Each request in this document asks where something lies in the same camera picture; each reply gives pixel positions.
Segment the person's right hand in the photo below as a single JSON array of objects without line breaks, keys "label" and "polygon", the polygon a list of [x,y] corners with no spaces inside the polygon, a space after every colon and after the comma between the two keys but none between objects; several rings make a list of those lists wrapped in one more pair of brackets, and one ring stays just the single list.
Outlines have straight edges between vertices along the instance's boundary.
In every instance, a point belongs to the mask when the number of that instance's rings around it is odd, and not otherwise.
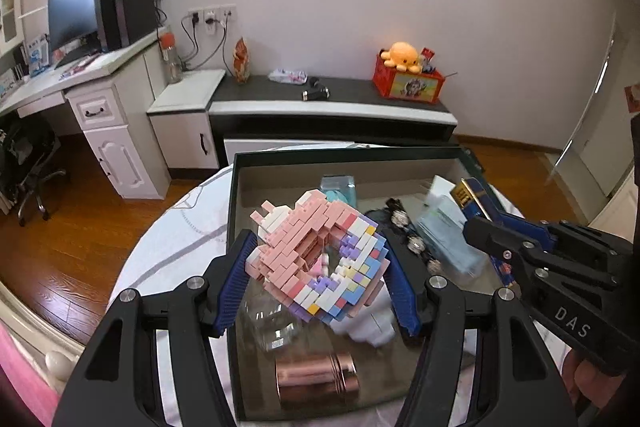
[{"label": "person's right hand", "polygon": [[583,395],[599,410],[606,407],[625,379],[625,375],[608,376],[602,373],[577,350],[567,353],[561,375],[573,403]]}]

